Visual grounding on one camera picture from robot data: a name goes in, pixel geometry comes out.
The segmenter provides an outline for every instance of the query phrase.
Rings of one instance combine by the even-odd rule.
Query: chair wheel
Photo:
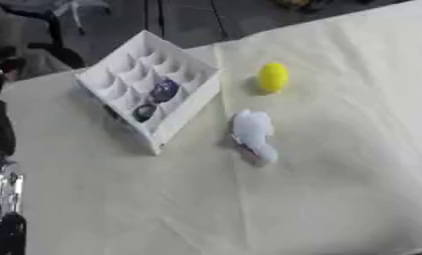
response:
[[[84,28],[78,28],[78,33],[80,33],[80,35],[82,36],[86,35],[86,31],[84,31]]]

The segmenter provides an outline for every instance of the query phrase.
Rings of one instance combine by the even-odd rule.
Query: egg carton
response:
[[[76,76],[154,154],[160,154],[173,136],[220,91],[217,68],[147,31]],[[140,123],[133,111],[165,79],[180,86],[178,93],[159,104],[152,118]]]

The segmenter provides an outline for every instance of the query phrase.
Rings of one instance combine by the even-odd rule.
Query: floor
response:
[[[81,36],[68,14],[62,17],[63,34],[69,48],[80,53],[88,64],[106,56],[124,41],[144,28],[143,0],[113,0],[111,15],[101,9],[82,9],[86,35]],[[150,2],[149,28],[159,34],[157,1]],[[163,0],[166,22],[165,38],[182,48],[191,48],[221,40],[235,40],[260,31],[311,20],[341,15],[394,3],[395,0],[375,0],[361,5],[356,0],[335,0],[329,7],[306,15],[279,7],[271,0],[215,0],[228,38],[223,39],[212,11],[211,0]],[[31,24],[34,40],[46,37],[45,30]]]

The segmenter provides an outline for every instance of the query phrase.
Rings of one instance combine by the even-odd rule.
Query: black cable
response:
[[[164,38],[164,7],[163,7],[163,0],[158,0],[158,26],[161,29],[161,37]]]
[[[228,36],[227,31],[225,30],[225,27],[223,25],[223,22],[222,22],[222,19],[221,19],[220,15],[219,15],[219,12],[217,11],[216,3],[214,2],[214,0],[210,0],[210,3],[211,3],[211,7],[213,8],[214,15],[217,18],[217,22],[219,23],[219,28],[220,28],[220,34],[222,36],[222,41],[223,40],[226,40],[226,39],[229,38],[229,36]]]
[[[149,0],[144,0],[144,29],[149,31]]]

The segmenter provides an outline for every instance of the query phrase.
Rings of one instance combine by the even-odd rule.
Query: chair leg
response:
[[[80,35],[85,35],[86,32],[83,28],[83,24],[81,23],[81,18],[80,18],[80,3],[78,1],[73,1],[71,3],[71,9],[72,9],[72,15],[74,16],[74,20],[75,23],[77,24],[78,27],[78,31],[80,32]]]

